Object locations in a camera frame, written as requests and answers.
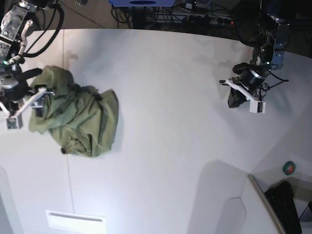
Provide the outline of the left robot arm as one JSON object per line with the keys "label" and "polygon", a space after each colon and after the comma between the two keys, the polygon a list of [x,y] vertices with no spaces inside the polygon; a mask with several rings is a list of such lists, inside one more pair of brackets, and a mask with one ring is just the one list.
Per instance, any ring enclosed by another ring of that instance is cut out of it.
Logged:
{"label": "left robot arm", "polygon": [[264,96],[273,88],[265,82],[274,70],[283,67],[289,27],[296,17],[293,0],[262,0],[257,18],[257,38],[247,45],[253,47],[253,58],[232,68],[235,77],[221,80],[230,87],[229,108],[250,103],[250,112],[264,113]]}

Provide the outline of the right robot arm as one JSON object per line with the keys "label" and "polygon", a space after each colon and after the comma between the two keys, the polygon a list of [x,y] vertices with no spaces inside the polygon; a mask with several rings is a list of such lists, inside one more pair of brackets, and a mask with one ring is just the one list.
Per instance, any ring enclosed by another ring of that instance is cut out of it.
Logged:
{"label": "right robot arm", "polygon": [[[27,47],[27,37],[37,27],[36,12],[45,8],[53,9],[52,18],[42,34]],[[58,25],[48,42],[37,52],[30,53],[30,49],[50,28],[55,14],[59,14]],[[64,11],[57,0],[19,0],[4,14],[0,22],[0,103],[1,110],[8,108],[16,111],[19,102],[31,93],[27,80],[41,73],[39,68],[22,72],[20,65],[26,58],[35,58],[47,50],[57,37],[64,22]]]}

